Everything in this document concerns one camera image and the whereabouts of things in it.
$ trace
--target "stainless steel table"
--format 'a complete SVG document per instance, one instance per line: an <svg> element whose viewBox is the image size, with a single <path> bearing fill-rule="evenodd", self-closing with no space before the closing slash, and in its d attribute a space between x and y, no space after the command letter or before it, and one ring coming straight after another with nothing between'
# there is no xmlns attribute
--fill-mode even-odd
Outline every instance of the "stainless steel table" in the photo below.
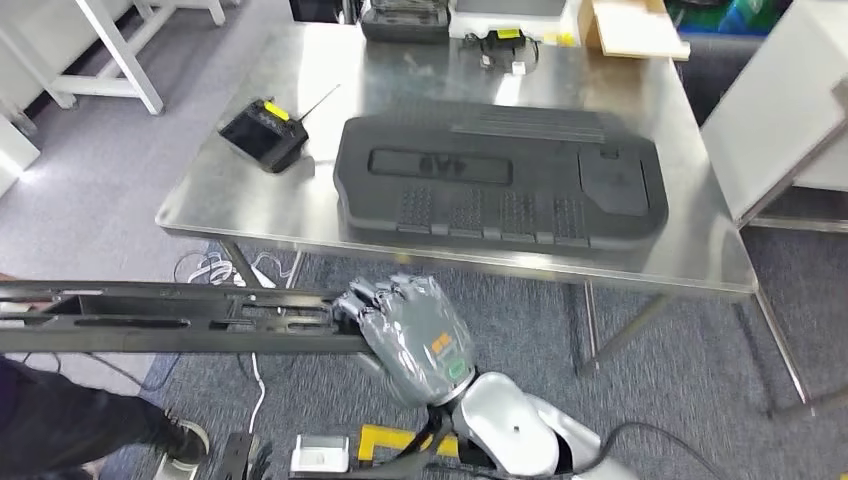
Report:
<svg viewBox="0 0 848 480"><path fill-rule="evenodd" d="M585 282L591 358L584 370L597 368L602 358L621 348L671 295L756 295L767 307L672 63L610 59L582 49L540 50L537 68L521 77L482 70L479 51L463 48L461 42L366 44L355 27L279 29L218 127L258 97L273 96L290 112L303 114L332 91L304 122L310 134L304 158L283 174L268 174L211 132L156 221L175 235L221 240L237 268L245 265L235 247L238 240L299 252L362 254L402 263L435 261L504 275ZM350 241L340 228L333 185L342 127L352 116L380 111L407 96L612 111L656 142L668 192L668 222L642 249L575 249L567 256ZM658 292L602 349L597 345L593 282ZM769 323L781 343L779 328Z"/></svg>

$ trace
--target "black shoe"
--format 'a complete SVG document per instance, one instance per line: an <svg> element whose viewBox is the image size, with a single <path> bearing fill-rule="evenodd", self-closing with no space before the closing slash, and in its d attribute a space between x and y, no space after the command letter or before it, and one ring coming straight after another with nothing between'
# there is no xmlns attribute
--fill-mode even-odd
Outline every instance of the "black shoe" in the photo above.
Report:
<svg viewBox="0 0 848 480"><path fill-rule="evenodd" d="M191 471L209 455L209 436L200 425L172 419L165 450L168 461L180 470Z"/></svg>

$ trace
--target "yellow object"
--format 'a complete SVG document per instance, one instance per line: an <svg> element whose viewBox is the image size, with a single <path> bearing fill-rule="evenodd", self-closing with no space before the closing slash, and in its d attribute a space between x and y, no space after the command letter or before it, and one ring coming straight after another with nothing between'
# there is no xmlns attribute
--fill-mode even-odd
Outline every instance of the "yellow object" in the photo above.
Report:
<svg viewBox="0 0 848 480"><path fill-rule="evenodd" d="M398 430L396 428L381 427L379 425L363 425L359 435L359 452L357 459L360 461L370 462L374 460L374 449L377 447L391 448L393 450L403 450L415 438L415 433L408 430ZM428 438L421 447L427 448L432 441L432 436ZM456 437L450 435L445 437L442 444L439 445L437 452L444 457L459 457L459 442Z"/></svg>
<svg viewBox="0 0 848 480"><path fill-rule="evenodd" d="M269 112L273 113L277 117L282 118L286 122L289 121L289 113L271 102L265 102L265 110L268 110Z"/></svg>
<svg viewBox="0 0 848 480"><path fill-rule="evenodd" d="M502 30L498 30L498 38L501 40L506 40L508 38L518 38L521 36L521 30L517 28L504 28Z"/></svg>
<svg viewBox="0 0 848 480"><path fill-rule="evenodd" d="M433 341L433 344L430 345L430 348L433 350L433 353L438 355L445 347L450 345L450 342L452 340L453 339L450 337L450 335L447 334L447 332L442 332L439 338Z"/></svg>
<svg viewBox="0 0 848 480"><path fill-rule="evenodd" d="M546 45L556 45L558 47L574 47L577 46L577 41L574 40L574 35L563 32L563 33L546 33L544 38L544 43Z"/></svg>

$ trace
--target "person's leg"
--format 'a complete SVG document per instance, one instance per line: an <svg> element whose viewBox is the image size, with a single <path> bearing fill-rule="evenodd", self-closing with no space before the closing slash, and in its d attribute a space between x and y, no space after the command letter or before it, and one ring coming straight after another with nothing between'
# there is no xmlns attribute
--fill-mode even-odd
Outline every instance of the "person's leg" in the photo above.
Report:
<svg viewBox="0 0 848 480"><path fill-rule="evenodd" d="M142 398L19 368L15 414L0 431L0 478L71 469L135 443L156 446L183 467L197 465L206 455L200 435Z"/></svg>

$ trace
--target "black control box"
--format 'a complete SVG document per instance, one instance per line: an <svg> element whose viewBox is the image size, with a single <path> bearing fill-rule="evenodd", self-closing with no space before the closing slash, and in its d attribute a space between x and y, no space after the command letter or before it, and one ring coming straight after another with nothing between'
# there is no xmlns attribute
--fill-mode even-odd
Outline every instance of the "black control box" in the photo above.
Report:
<svg viewBox="0 0 848 480"><path fill-rule="evenodd" d="M297 161L309 139L301 122L269 100L252 102L219 133L272 173L280 173Z"/></svg>

